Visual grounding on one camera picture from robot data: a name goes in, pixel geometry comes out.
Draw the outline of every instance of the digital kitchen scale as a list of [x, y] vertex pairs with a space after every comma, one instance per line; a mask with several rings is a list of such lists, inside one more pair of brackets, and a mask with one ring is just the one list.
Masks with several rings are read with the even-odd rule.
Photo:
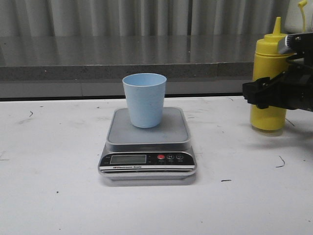
[[180, 108], [163, 108], [162, 122], [153, 128], [131, 124], [128, 109], [114, 112], [98, 165], [112, 181], [174, 180], [195, 174], [190, 132]]

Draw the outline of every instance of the table surface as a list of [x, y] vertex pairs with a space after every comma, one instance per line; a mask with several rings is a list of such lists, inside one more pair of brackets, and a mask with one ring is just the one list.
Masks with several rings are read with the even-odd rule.
[[313, 115], [279, 135], [241, 96], [166, 98], [183, 109], [197, 177], [113, 187], [97, 171], [124, 99], [0, 103], [0, 234], [313, 234]]

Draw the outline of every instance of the yellow squeeze bottle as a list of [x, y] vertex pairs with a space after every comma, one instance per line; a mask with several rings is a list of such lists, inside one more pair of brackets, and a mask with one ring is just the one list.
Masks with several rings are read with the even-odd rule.
[[[286, 71], [288, 63], [286, 58], [291, 54], [278, 54], [278, 42], [286, 34], [281, 33], [281, 18], [277, 17], [272, 34], [266, 34], [263, 39], [257, 41], [254, 56], [253, 78], [255, 81], [262, 77], [271, 79]], [[264, 131], [276, 131], [284, 127], [286, 109], [269, 106], [267, 109], [259, 109], [251, 106], [250, 122], [252, 126]]]

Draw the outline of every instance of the bottle cap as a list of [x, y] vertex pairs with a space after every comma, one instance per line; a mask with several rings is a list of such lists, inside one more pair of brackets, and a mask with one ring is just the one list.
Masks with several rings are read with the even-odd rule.
[[281, 33], [281, 18], [277, 17], [273, 33], [266, 34], [263, 39], [260, 39], [256, 43], [256, 53], [260, 55], [269, 56], [286, 56], [278, 54], [278, 42], [286, 37], [286, 34]]

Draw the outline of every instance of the cup rim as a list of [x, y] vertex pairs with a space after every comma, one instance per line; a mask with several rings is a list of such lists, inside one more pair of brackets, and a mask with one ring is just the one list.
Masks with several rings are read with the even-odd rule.
[[[153, 74], [153, 75], [157, 75], [159, 77], [162, 77], [163, 78], [163, 81], [159, 82], [159, 83], [155, 83], [153, 85], [132, 85], [132, 84], [129, 84], [127, 82], [125, 82], [125, 79], [126, 78], [129, 78], [129, 77], [132, 77], [132, 76], [135, 76], [135, 75], [139, 75], [139, 74]], [[131, 86], [131, 87], [152, 87], [152, 86], [158, 86], [158, 85], [161, 85], [163, 83], [165, 83], [167, 81], [167, 78], [162, 75], [162, 74], [158, 74], [158, 73], [153, 73], [153, 72], [139, 72], [139, 73], [134, 73], [134, 74], [130, 74], [126, 77], [123, 78], [123, 84], [126, 84], [127, 86]]]

